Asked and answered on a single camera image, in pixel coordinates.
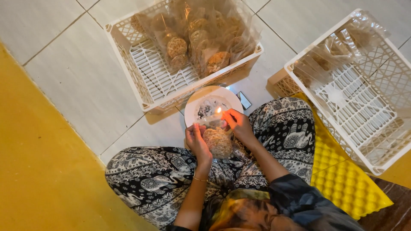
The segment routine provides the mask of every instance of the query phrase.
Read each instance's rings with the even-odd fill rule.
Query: elephant print pants
[[[250,123],[257,139],[291,173],[310,182],[314,158],[314,117],[298,98],[272,100],[256,109]],[[268,182],[255,157],[236,138],[234,157],[212,163],[205,202],[234,189],[266,191]],[[185,148],[133,147],[107,165],[106,180],[134,212],[164,230],[174,222],[193,179],[196,158]]]

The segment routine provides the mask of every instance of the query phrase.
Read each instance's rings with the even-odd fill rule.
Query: tile floor
[[[105,164],[129,146],[184,147],[184,106],[163,115],[144,114],[102,29],[152,2],[0,0],[0,40]],[[356,8],[379,19],[392,33],[390,40],[411,60],[410,0],[244,2],[263,29],[265,53],[248,76],[224,84],[251,101],[246,114],[277,97],[267,85],[269,77]]]

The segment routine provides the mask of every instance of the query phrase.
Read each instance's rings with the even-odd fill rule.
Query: yellow foam mat
[[[293,97],[307,97],[298,93]],[[393,202],[355,165],[314,112],[315,153],[311,185],[354,219],[388,207]]]

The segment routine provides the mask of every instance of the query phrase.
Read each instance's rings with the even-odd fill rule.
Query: plastic crate
[[[352,14],[313,44],[336,32]],[[379,45],[362,60],[334,70],[334,81],[319,90],[305,87],[292,70],[313,44],[268,81],[282,97],[304,92],[351,159],[380,175],[411,149],[411,64],[389,39],[371,33],[378,35]]]
[[[168,2],[162,1],[142,13],[167,6]],[[201,87],[211,85],[245,67],[251,68],[264,52],[259,43],[253,54],[203,79],[194,74],[191,64],[170,73],[161,51],[130,25],[130,18],[135,13],[139,12],[132,12],[106,25],[106,34],[144,112],[161,114],[178,106]]]

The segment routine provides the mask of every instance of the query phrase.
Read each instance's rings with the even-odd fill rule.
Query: yellow wall
[[[146,231],[0,43],[0,231]]]

